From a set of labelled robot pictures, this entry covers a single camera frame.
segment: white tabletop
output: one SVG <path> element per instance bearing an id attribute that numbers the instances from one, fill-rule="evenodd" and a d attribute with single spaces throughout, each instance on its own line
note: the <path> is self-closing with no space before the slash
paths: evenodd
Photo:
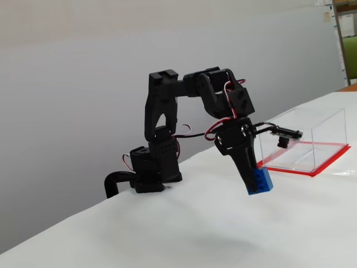
<path id="1" fill-rule="evenodd" d="M 249 197 L 211 148 L 180 165 L 171 189 L 120 193 L 0 255 L 0 267 L 357 267 L 357 93 L 303 106 L 346 108 L 352 149 L 317 177 L 271 172 L 274 189 Z"/>

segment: red wire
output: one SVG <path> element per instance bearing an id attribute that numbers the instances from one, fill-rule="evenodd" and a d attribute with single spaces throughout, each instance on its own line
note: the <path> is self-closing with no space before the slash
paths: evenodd
<path id="1" fill-rule="evenodd" d="M 127 154 L 124 154 L 123 155 L 123 157 L 122 157 L 122 159 L 123 159 L 123 163 L 124 163 L 124 165 L 128 168 L 128 169 L 130 169 L 131 171 L 134 171 L 130 166 L 128 166 L 128 164 L 125 162 L 125 156 L 127 156 L 127 157 L 129 157 L 129 155 L 127 155 Z"/>
<path id="2" fill-rule="evenodd" d="M 219 124 L 225 122 L 225 121 L 230 121 L 230 120 L 233 120 L 233 118 L 231 117 L 225 117 L 225 118 L 222 118 L 220 120 L 218 120 L 217 122 L 215 122 L 212 126 L 210 126 L 210 128 L 205 132 L 205 139 L 208 140 L 208 141 L 214 141 L 216 138 L 209 138 L 207 137 L 208 134 L 210 134 L 210 132 L 216 127 L 218 126 Z"/>

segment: robotic arm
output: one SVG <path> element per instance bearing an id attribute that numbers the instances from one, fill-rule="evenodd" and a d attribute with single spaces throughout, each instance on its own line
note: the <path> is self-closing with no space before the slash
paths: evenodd
<path id="1" fill-rule="evenodd" d="M 145 106 L 145 138 L 148 147 L 130 152 L 135 173 L 116 172 L 107 176 L 105 190 L 110 198 L 118 194 L 116 183 L 130 181 L 137 193 L 161 192 L 163 183 L 182 180 L 177 161 L 176 138 L 177 97 L 200 97 L 209 115 L 219 119 L 219 127 L 205 133 L 214 134 L 216 147 L 222 155 L 229 155 L 247 187 L 249 194 L 267 192 L 272 182 L 266 169 L 258 169 L 254 154 L 256 135 L 271 131 L 279 136 L 279 147 L 287 148 L 290 139 L 299 140 L 299 131 L 279 128 L 270 123 L 253 125 L 248 116 L 255 112 L 248 91 L 229 69 L 211 68 L 187 74 L 178 80 L 178 74 L 166 70 L 149 75 L 149 93 Z M 165 126 L 156 127 L 162 115 Z M 257 130 L 257 127 L 268 125 Z"/>

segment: shelf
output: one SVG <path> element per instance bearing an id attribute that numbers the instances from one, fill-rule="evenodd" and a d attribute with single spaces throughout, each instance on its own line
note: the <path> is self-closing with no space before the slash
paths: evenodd
<path id="1" fill-rule="evenodd" d="M 343 1 L 343 2 L 336 2 L 336 6 L 344 6 L 347 4 L 357 4 L 357 1 Z"/>
<path id="2" fill-rule="evenodd" d="M 357 9 L 344 11 L 344 12 L 337 12 L 338 16 L 350 15 L 350 14 L 357 14 Z"/>

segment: transparent plastic box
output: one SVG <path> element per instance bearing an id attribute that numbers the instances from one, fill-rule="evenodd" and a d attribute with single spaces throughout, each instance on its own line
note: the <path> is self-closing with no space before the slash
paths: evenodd
<path id="1" fill-rule="evenodd" d="M 259 135 L 262 161 L 270 170 L 315 176 L 349 149 L 344 109 L 290 110 L 269 122 L 303 132 L 300 141 L 290 141 L 287 149 L 277 146 L 279 137 Z"/>

